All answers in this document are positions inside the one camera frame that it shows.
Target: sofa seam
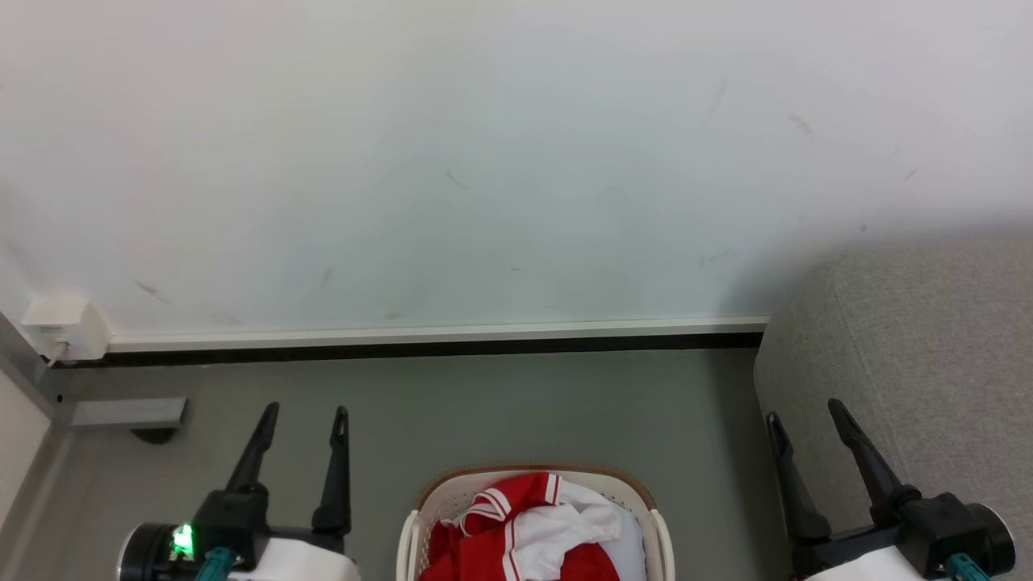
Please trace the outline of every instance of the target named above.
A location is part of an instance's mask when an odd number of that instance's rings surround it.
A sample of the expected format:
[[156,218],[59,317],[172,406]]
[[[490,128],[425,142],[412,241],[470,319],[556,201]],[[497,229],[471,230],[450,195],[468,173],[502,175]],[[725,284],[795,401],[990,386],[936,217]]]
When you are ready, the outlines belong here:
[[865,374],[865,384],[868,387],[868,391],[871,394],[872,402],[875,405],[876,414],[879,417],[879,423],[882,425],[883,431],[886,433],[886,437],[889,439],[889,446],[893,448],[890,451],[896,459],[897,469],[894,471],[902,471],[904,475],[904,482],[911,482],[911,473],[907,464],[904,462],[903,457],[900,453],[900,447],[897,445],[897,435],[889,425],[886,419],[886,412],[882,405],[882,400],[879,399],[878,394],[875,391],[875,386],[872,381],[872,376],[868,372],[868,366],[865,365],[865,359],[860,356],[860,349],[857,348],[857,340],[853,336],[853,331],[846,322],[846,315],[843,310],[843,303],[840,301],[839,293],[836,289],[836,277],[837,273],[835,269],[833,270],[832,280],[829,281],[829,287],[833,292],[833,301],[836,302],[836,310],[839,312],[840,323],[843,325],[843,329],[846,331],[847,338],[850,339],[850,347],[853,349],[853,356],[856,358],[858,365],[860,365],[860,371]]

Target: pile of clothes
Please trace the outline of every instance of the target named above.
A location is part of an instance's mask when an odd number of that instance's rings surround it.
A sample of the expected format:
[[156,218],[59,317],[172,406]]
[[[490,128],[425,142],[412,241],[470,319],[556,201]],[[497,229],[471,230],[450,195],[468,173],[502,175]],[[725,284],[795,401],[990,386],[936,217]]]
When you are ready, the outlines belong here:
[[627,510],[558,475],[479,492],[435,523],[419,581],[646,581],[643,531]]

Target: black rubber foot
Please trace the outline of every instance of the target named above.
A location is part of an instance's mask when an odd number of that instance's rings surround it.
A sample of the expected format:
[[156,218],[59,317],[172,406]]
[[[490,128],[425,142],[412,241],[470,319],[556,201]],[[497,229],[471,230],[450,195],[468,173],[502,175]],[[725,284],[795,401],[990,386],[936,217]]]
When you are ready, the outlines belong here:
[[129,430],[132,434],[139,439],[154,445],[168,444],[168,440],[173,439],[176,435],[176,430],[178,428],[148,428],[144,430]]

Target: red fabric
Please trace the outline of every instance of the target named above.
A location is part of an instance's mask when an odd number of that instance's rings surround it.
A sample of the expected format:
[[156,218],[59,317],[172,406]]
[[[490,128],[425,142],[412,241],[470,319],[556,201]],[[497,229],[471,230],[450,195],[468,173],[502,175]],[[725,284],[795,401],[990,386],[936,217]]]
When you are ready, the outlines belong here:
[[[478,494],[471,508],[491,508],[493,513],[501,509],[504,516],[499,521],[468,513],[465,527],[470,537],[456,525],[436,523],[428,548],[430,567],[419,575],[419,581],[506,581],[503,558],[510,555],[506,554],[502,525],[528,509],[558,503],[559,482],[558,477],[537,472],[507,479]],[[498,493],[505,496],[508,511]],[[567,551],[560,581],[620,580],[609,556],[593,543]]]

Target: basket handle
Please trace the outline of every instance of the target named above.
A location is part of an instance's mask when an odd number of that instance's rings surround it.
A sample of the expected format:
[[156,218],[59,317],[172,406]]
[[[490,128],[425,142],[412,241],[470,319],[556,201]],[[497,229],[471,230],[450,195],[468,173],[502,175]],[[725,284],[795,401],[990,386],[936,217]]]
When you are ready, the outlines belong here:
[[650,514],[656,521],[656,531],[660,537],[660,562],[663,563],[663,581],[675,581],[675,547],[670,543],[667,523],[664,522],[660,512],[656,509],[650,511]]
[[413,544],[412,529],[415,527],[418,517],[419,511],[412,511],[405,519],[405,524],[402,525],[402,537],[398,540],[398,556],[395,559],[395,581],[412,581],[409,578],[409,571],[412,569],[412,563],[409,562],[412,560],[409,549]]

